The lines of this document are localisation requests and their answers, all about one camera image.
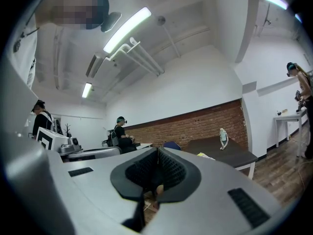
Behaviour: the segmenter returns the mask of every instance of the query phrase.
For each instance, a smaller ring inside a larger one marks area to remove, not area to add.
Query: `blurred object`
[[[202,152],[200,152],[197,156],[199,156],[199,157],[203,157],[203,158],[208,158],[208,159],[215,160],[214,158],[211,158],[211,157],[209,157],[209,156],[205,155],[205,154],[204,154],[204,153],[202,153]]]
[[[169,141],[169,142],[164,143],[163,147],[181,151],[181,147],[178,144],[176,144],[174,141]]]
[[[295,93],[295,98],[294,98],[297,102],[301,100],[301,96],[300,96],[300,91],[297,91]]]
[[[60,125],[60,121],[58,119],[55,119],[55,131],[61,135],[63,135],[63,131]]]
[[[287,115],[287,114],[288,114],[288,109],[282,110],[282,113],[281,113],[282,116],[285,116],[285,115]]]
[[[104,148],[109,147],[107,140],[102,141],[102,147],[104,147]]]
[[[298,109],[296,110],[296,112],[299,112],[301,111],[301,109],[304,107],[304,100],[300,100],[299,101],[299,106],[298,106]]]

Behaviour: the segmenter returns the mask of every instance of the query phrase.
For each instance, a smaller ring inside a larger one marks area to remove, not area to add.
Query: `small figurine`
[[[220,140],[222,144],[220,150],[224,150],[228,144],[228,135],[227,135],[227,132],[223,128],[220,129]]]

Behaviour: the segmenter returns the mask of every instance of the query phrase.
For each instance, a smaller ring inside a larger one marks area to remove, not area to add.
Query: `ceiling light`
[[[286,3],[284,3],[283,1],[281,1],[281,0],[267,0],[267,1],[275,3],[276,5],[282,7],[284,10],[286,10],[287,7],[288,7],[288,5]]]
[[[151,16],[151,11],[144,7],[129,18],[111,37],[111,39],[104,46],[103,50],[107,53],[111,53],[118,43],[138,24]]]
[[[88,96],[90,89],[91,89],[91,84],[86,83],[84,91],[83,91],[83,95],[82,95],[83,98],[86,98]]]
[[[301,20],[301,18],[299,17],[298,14],[295,14],[295,18],[297,18],[299,20],[299,22],[302,23],[302,20]]]

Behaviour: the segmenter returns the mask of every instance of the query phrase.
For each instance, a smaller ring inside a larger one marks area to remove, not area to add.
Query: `table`
[[[151,147],[152,143],[141,143],[140,146],[137,146],[137,150],[143,149],[143,148],[147,148],[147,147]]]
[[[301,152],[301,132],[302,132],[302,117],[306,114],[307,110],[302,109],[298,113],[287,113],[287,114],[282,114],[280,116],[275,116],[274,117],[274,122],[275,122],[275,134],[276,134],[276,147],[279,145],[279,137],[278,137],[278,125],[277,122],[285,122],[286,125],[286,138],[287,141],[289,140],[289,134],[288,134],[288,122],[299,122],[299,145],[298,145],[298,150],[297,150],[297,157],[300,156]]]
[[[243,149],[234,140],[229,139],[225,150],[220,150],[222,144],[220,136],[206,139],[191,140],[187,146],[186,152],[198,155],[200,152],[205,155],[226,163],[237,170],[250,167],[248,177],[253,178],[255,162],[258,158],[248,150]]]

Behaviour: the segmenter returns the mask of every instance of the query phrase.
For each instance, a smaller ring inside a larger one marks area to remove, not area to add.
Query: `long hair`
[[[295,66],[297,67],[297,70],[302,72],[306,77],[309,77],[309,75],[300,67],[300,65],[295,64]]]

